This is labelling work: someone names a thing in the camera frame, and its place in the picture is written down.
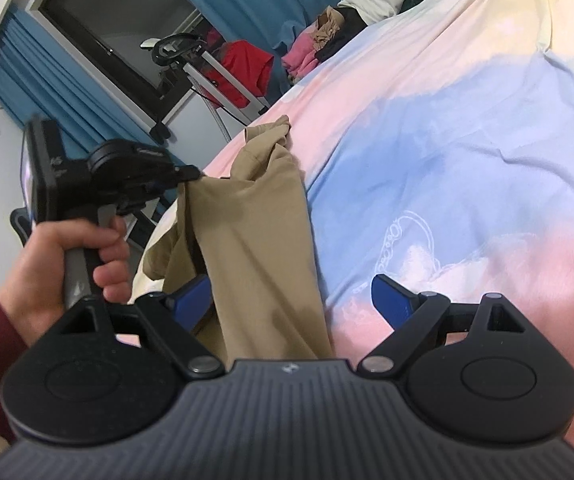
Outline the person left hand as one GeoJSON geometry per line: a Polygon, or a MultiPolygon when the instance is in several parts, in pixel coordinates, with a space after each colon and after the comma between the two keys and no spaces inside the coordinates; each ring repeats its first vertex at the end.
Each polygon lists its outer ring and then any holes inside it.
{"type": "Polygon", "coordinates": [[[27,346],[40,339],[64,312],[62,290],[69,250],[97,249],[101,265],[93,270],[93,281],[104,299],[116,304],[130,299],[130,248],[125,234],[125,221],[119,217],[106,228],[76,219],[43,222],[33,230],[0,286],[0,306],[27,346]]]}

